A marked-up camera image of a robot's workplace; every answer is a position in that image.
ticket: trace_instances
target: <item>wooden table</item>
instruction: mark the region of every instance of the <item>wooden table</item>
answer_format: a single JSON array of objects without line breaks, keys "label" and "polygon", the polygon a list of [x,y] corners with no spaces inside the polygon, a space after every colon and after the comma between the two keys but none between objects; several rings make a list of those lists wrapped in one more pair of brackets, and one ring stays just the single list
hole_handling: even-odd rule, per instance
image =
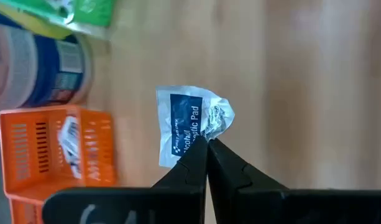
[{"label": "wooden table", "polygon": [[[381,188],[381,0],[118,0],[88,106],[114,116],[122,185],[158,166],[156,85],[229,99],[220,139],[296,188]],[[211,201],[206,222],[214,222]]]}]

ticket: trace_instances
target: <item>orange plastic basket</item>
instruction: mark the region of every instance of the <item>orange plastic basket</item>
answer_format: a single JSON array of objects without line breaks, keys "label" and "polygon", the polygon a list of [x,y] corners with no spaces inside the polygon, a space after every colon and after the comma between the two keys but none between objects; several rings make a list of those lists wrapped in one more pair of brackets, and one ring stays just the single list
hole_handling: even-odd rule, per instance
[{"label": "orange plastic basket", "polygon": [[[58,142],[69,115],[79,124],[81,179],[73,177]],[[112,121],[107,113],[75,105],[5,110],[0,112],[0,138],[4,190],[14,220],[32,208],[34,216],[28,217],[35,217],[33,223],[40,221],[44,200],[61,189],[116,183]]]}]

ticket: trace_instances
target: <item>alcohol pad packet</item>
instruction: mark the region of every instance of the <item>alcohol pad packet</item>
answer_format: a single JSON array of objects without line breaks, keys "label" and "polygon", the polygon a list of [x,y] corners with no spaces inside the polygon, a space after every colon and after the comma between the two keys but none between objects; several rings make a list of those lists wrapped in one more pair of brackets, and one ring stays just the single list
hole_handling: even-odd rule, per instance
[{"label": "alcohol pad packet", "polygon": [[214,139],[233,122],[227,99],[195,86],[158,86],[160,166],[173,167],[197,136]]}]

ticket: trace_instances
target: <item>green package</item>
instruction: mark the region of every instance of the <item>green package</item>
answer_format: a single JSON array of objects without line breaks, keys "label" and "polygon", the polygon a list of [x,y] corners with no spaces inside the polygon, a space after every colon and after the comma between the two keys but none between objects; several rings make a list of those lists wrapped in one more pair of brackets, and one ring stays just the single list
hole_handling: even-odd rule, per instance
[{"label": "green package", "polygon": [[106,27],[110,24],[114,0],[0,0],[61,24],[80,22]]}]

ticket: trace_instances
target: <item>blue label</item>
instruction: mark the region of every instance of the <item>blue label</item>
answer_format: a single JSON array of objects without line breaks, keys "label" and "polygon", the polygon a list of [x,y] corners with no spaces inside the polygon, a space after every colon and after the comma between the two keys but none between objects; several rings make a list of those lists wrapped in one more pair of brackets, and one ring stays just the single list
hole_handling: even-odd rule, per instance
[{"label": "blue label", "polygon": [[200,135],[202,97],[171,94],[172,154],[183,156]]}]

